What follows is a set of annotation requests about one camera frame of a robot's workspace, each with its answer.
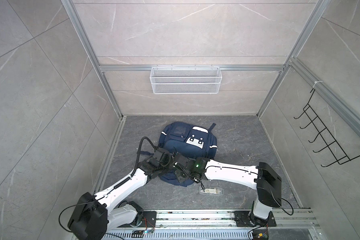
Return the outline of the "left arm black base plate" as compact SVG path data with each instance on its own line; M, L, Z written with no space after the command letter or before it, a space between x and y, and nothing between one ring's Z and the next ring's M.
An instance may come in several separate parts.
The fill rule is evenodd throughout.
M131 227L141 227L141 228L155 228L157 220L157 212L156 211L144 211L139 212L134 219L134 221L130 224Z

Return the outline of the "navy blue student backpack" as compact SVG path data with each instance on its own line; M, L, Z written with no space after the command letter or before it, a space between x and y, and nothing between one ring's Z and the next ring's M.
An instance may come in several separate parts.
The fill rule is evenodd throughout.
M198 157L214 159L218 148L217 137L213 134L215 126L216 124L213 123L207 129L184 122L174 122L162 130L156 146L148 137L142 137L131 176L134 176L139 169L139 163L151 157L158 148L169 151L173 157L176 154L181 154L190 159ZM171 185L182 187L187 187L194 183L190 180L185 183L179 183L175 176L175 169L160 176L160 179Z

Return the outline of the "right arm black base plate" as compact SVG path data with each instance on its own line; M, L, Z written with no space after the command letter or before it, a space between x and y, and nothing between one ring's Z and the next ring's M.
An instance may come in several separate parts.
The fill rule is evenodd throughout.
M237 227L276 227L277 223L272 212L264 220L255 215L251 211L234 211L234 220Z

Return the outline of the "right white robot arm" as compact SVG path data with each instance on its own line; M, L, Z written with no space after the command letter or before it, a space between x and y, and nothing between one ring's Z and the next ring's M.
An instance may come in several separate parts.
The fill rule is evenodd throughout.
M258 166L237 166L208 158L190 159L181 154L173 157L172 166L180 171L178 180L200 183L204 180L220 180L240 184L257 191L252 217L266 220L273 208L282 206L282 178L270 165L260 162Z

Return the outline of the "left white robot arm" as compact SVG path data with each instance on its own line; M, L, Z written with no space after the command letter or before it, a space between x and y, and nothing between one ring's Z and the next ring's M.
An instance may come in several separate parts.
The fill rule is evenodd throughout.
M158 148L123 179L96 194L83 194L67 224L67 231L79 240L100 240L108 230L123 225L137 227L143 219L143 208L135 202L119 206L132 192L150 180L169 172L173 166L173 155Z

